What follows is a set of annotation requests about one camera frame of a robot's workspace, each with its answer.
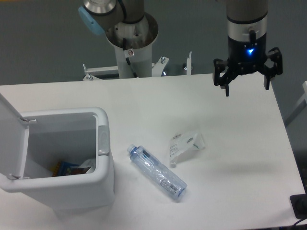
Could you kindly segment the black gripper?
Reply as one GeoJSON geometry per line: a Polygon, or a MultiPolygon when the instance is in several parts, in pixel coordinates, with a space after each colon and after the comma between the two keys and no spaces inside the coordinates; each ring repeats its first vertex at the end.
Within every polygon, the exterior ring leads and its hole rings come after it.
{"type": "Polygon", "coordinates": [[[283,56],[278,47],[266,53],[266,35],[256,40],[255,44],[240,42],[228,37],[228,60],[214,59],[213,83],[225,89],[225,95],[230,95],[229,84],[238,75],[245,75],[256,71],[264,76],[264,88],[269,90],[271,79],[283,73],[283,56]],[[273,62],[272,67],[265,65],[267,60],[273,62]]]}

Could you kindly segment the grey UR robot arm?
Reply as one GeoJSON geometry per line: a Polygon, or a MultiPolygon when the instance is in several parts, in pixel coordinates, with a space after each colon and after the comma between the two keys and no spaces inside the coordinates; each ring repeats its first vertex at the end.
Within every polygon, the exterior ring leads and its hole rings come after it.
{"type": "MultiPolygon", "coordinates": [[[[227,0],[228,59],[213,61],[213,83],[226,92],[240,75],[259,72],[264,87],[283,72],[279,48],[266,50],[268,2],[227,0]]],[[[85,0],[78,13],[87,28],[104,34],[114,47],[118,74],[125,78],[153,76],[152,46],[158,24],[144,9],[142,0],[85,0]]]]}

